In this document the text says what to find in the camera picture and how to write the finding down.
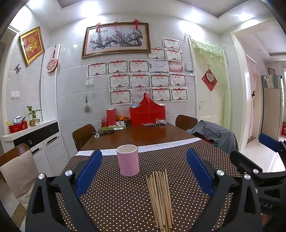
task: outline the bundle of wooden sticks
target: bundle of wooden sticks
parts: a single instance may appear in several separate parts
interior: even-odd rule
[[[160,232],[171,232],[174,221],[167,169],[165,172],[156,171],[150,177],[146,176],[146,182],[156,228],[160,228]]]

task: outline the polka dot tablecloth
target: polka dot tablecloth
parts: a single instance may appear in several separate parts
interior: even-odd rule
[[[204,209],[208,195],[203,193],[186,162],[186,152],[194,148],[214,168],[226,174],[240,176],[231,164],[229,155],[201,140],[198,142],[156,151],[139,153],[140,172],[134,177],[120,174],[117,156],[103,156],[88,192],[80,200],[97,227],[104,232],[152,232],[156,231],[151,201],[146,185],[145,174],[167,169],[170,185],[174,225],[172,231],[189,231]],[[87,156],[74,156],[65,170],[74,169]],[[68,228],[76,231],[65,209],[60,194],[58,203]],[[221,227],[231,200],[229,194],[221,210],[214,230]]]

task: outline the metal screw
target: metal screw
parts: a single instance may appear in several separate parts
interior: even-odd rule
[[[39,175],[38,175],[38,178],[41,180],[41,179],[44,179],[45,178],[45,174],[44,173],[40,173]]]
[[[71,176],[71,175],[72,175],[72,170],[67,170],[67,171],[65,171],[65,175],[66,175],[66,176]]]
[[[251,176],[249,174],[244,174],[244,178],[250,180]]]
[[[217,170],[217,174],[219,175],[219,176],[223,176],[224,174],[225,174],[225,172],[223,171],[223,170]]]

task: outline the cabinet handle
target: cabinet handle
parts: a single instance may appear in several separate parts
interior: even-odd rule
[[[46,146],[47,146],[47,145],[50,145],[52,142],[56,141],[58,138],[59,138],[59,136],[53,138],[52,140],[50,140],[50,142],[48,142],[48,143],[46,144]]]
[[[41,148],[41,147],[39,148],[39,150],[38,150],[38,151],[36,151],[36,152],[33,154],[33,156],[34,156],[35,154],[37,154],[40,150],[42,150],[42,148]]]

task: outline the blue gripper pad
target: blue gripper pad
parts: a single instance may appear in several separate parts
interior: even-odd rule
[[[272,151],[275,151],[275,152],[282,151],[280,143],[277,140],[270,138],[269,136],[265,134],[260,134],[258,137],[258,140],[261,144],[270,148]]]
[[[187,162],[202,191],[211,197],[214,194],[212,177],[202,163],[201,158],[193,149],[187,151]]]
[[[93,157],[88,161],[87,165],[83,168],[82,172],[76,179],[76,189],[74,191],[74,195],[76,197],[80,197],[82,194],[87,192],[101,165],[102,153],[100,150],[95,150],[91,156]]]

